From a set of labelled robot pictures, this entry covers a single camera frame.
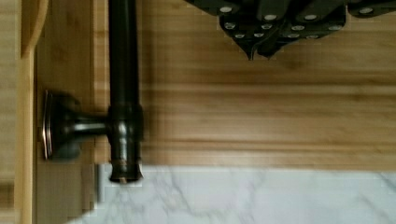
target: wood grain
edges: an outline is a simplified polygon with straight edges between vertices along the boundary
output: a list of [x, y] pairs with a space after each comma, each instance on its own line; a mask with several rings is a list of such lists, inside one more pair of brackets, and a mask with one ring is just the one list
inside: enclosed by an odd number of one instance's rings
[[[42, 125], [44, 90], [75, 96], [92, 111], [91, 1], [50, 1], [36, 54], [36, 124]], [[63, 224], [92, 208], [92, 143], [69, 163], [44, 161], [41, 137], [36, 137], [36, 223]]]
[[0, 182], [13, 183], [21, 9], [14, 0], [1, 1], [0, 8]]
[[[108, 106], [106, 1], [94, 7], [94, 97]], [[145, 164], [396, 169], [396, 14], [249, 62], [216, 18], [139, 1]], [[96, 140], [95, 160], [108, 143]]]

